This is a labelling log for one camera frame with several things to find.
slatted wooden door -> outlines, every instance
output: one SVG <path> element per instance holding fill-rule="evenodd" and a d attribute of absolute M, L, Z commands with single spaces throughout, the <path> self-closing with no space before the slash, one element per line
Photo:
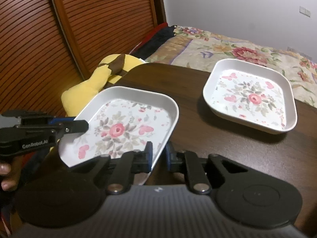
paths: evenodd
<path fill-rule="evenodd" d="M 0 0 L 0 113 L 63 115 L 63 91 L 156 25 L 153 0 Z"/>
<path fill-rule="evenodd" d="M 156 23 L 153 0 L 62 0 L 86 66 L 127 53 Z"/>
<path fill-rule="evenodd" d="M 80 81 L 50 0 L 0 0 L 0 113 L 63 115 L 61 93 Z"/>

finger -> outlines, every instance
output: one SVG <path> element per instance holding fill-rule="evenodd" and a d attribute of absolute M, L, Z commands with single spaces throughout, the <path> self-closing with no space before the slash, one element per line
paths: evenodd
<path fill-rule="evenodd" d="M 11 166 L 8 163 L 0 162 L 0 176 L 6 176 L 11 171 Z"/>
<path fill-rule="evenodd" d="M 10 173 L 1 182 L 1 187 L 4 191 L 15 190 L 19 184 L 23 156 L 17 156 L 11 163 Z"/>

yellow stuffed toy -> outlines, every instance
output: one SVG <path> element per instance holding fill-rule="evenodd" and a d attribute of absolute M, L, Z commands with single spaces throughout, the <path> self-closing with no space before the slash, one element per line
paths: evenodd
<path fill-rule="evenodd" d="M 63 107 L 68 116 L 77 116 L 108 82 L 114 84 L 121 76 L 143 62 L 125 54 L 109 55 L 101 60 L 91 77 L 61 95 Z"/>

circular pad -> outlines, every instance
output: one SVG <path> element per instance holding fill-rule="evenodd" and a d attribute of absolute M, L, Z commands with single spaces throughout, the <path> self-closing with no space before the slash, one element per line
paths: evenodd
<path fill-rule="evenodd" d="M 262 173 L 231 174 L 218 189 L 219 207 L 238 222 L 275 228 L 296 219 L 302 197 L 291 184 Z"/>
<path fill-rule="evenodd" d="M 100 200 L 99 189 L 83 174 L 60 172 L 24 186 L 15 196 L 15 205 L 28 223 L 58 228 L 90 217 Z"/>

floral plate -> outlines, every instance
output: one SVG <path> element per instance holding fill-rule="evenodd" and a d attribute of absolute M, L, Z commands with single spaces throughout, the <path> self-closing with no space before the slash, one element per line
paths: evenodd
<path fill-rule="evenodd" d="M 151 141 L 153 169 L 178 117 L 176 102 L 165 94 L 110 87 L 95 96 L 75 118 L 86 120 L 89 129 L 86 133 L 63 136 L 59 155 L 68 167 L 72 167 L 99 155 L 119 158 L 127 151 L 142 151 L 146 142 Z M 137 183 L 143 184 L 147 176 L 136 175 Z"/>
<path fill-rule="evenodd" d="M 284 76 L 236 59 L 218 63 L 204 88 L 204 98 L 216 114 L 270 133 L 295 127 L 294 97 Z"/>

